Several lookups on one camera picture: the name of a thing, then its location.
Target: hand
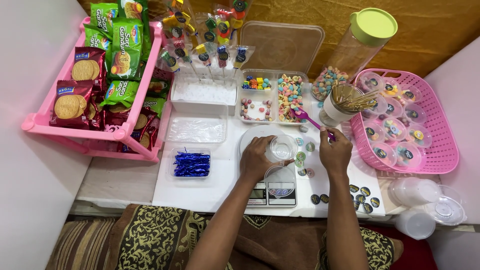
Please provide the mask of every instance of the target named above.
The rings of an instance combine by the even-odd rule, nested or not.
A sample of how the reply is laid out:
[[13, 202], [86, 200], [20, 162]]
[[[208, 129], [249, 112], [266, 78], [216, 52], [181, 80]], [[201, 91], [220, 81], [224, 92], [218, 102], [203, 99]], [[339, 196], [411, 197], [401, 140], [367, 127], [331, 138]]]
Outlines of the hand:
[[[328, 144], [328, 133], [335, 136], [335, 142]], [[352, 156], [352, 143], [338, 129], [322, 126], [320, 129], [320, 161], [327, 170], [329, 179], [347, 179], [347, 167]]]
[[[265, 177], [265, 172], [280, 162], [272, 163], [265, 156], [266, 147], [275, 138], [274, 135], [268, 137], [255, 137], [245, 148], [240, 160], [240, 181], [249, 183], [252, 188]], [[289, 165], [293, 160], [286, 160], [284, 165]]]

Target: digital kitchen scale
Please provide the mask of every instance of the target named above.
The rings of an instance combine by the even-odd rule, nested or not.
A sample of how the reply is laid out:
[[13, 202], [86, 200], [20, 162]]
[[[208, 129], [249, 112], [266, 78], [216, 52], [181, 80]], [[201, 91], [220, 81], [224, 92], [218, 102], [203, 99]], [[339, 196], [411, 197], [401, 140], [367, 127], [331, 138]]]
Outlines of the digital kitchen scale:
[[[247, 148], [248, 144], [250, 144], [253, 138], [265, 137], [270, 135], [276, 136], [280, 134], [284, 134], [283, 131], [271, 125], [259, 125], [247, 130], [239, 140], [239, 162], [238, 162], [239, 166], [237, 167], [237, 170], [239, 171], [238, 175], [240, 175], [241, 155], [245, 150], [245, 148]], [[294, 172], [296, 171], [294, 163], [289, 164], [287, 168], [289, 168]], [[294, 188], [296, 184], [297, 184], [296, 182], [292, 183], [292, 188]], [[294, 189], [294, 191], [291, 194], [285, 197], [278, 197], [267, 192], [265, 183], [263, 181], [255, 185], [255, 188], [253, 189], [247, 204], [248, 208], [294, 208], [296, 206], [297, 206], [297, 190], [296, 189]]]

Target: green jar lid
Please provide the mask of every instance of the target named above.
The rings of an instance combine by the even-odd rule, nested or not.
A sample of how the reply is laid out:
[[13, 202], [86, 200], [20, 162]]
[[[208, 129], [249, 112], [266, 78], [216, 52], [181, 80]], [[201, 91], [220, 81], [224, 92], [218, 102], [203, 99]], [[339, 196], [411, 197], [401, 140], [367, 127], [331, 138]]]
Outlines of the green jar lid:
[[361, 43], [377, 47], [387, 43], [398, 30], [395, 18], [388, 12], [366, 8], [350, 15], [353, 36]]

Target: person's left hand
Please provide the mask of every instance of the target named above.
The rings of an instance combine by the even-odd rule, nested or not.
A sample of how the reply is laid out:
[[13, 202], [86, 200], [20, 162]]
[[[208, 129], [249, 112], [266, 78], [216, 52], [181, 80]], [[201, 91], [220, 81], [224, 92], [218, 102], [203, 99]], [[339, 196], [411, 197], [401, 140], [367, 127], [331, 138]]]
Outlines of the person's left hand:
[[[274, 135], [268, 137], [255, 137], [245, 148], [240, 160], [240, 179], [252, 185], [252, 188], [265, 177], [265, 172], [280, 162], [272, 163], [265, 156], [266, 147], [275, 138]], [[284, 161], [287, 166], [293, 160]]]

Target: white wall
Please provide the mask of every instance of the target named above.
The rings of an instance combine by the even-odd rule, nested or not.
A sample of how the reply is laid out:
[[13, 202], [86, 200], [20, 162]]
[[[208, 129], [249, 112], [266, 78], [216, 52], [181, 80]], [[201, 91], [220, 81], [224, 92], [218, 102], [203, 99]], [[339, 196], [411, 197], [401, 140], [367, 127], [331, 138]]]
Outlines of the white wall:
[[0, 269], [43, 270], [90, 157], [20, 125], [36, 112], [86, 17], [76, 0], [2, 0]]
[[463, 195], [465, 223], [472, 224], [480, 224], [479, 78], [480, 37], [425, 77], [442, 104], [460, 154], [457, 168], [441, 174], [440, 180]]
[[437, 230], [427, 241], [438, 270], [480, 269], [480, 233]]

